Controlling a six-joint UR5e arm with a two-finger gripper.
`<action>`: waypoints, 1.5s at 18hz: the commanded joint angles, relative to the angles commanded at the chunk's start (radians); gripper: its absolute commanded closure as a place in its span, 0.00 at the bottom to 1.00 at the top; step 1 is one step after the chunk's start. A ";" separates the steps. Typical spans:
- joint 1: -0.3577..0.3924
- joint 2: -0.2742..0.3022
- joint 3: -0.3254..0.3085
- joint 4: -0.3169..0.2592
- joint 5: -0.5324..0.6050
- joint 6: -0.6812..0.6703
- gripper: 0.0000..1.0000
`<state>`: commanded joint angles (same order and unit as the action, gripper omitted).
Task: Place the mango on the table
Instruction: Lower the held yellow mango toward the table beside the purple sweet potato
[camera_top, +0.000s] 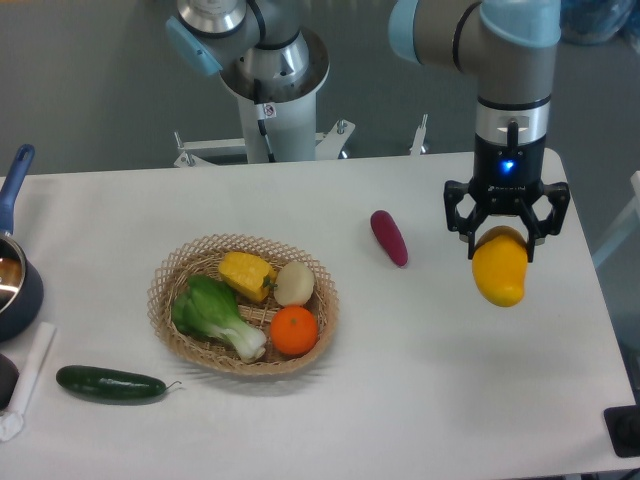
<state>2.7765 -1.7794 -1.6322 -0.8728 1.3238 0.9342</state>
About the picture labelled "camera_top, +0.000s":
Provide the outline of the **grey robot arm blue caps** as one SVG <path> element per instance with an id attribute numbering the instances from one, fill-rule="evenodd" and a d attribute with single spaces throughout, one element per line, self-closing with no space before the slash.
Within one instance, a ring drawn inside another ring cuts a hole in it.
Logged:
<path id="1" fill-rule="evenodd" d="M 561 231 L 569 188 L 541 178 L 560 10 L 557 1 L 399 1 L 390 14 L 398 57 L 477 78 L 473 173 L 444 187 L 447 227 L 470 250 L 491 216 L 518 217 L 528 253 Z M 329 58 L 297 2 L 180 1 L 165 29 L 186 63 L 236 97 L 250 162 L 318 158 L 316 94 Z"/>

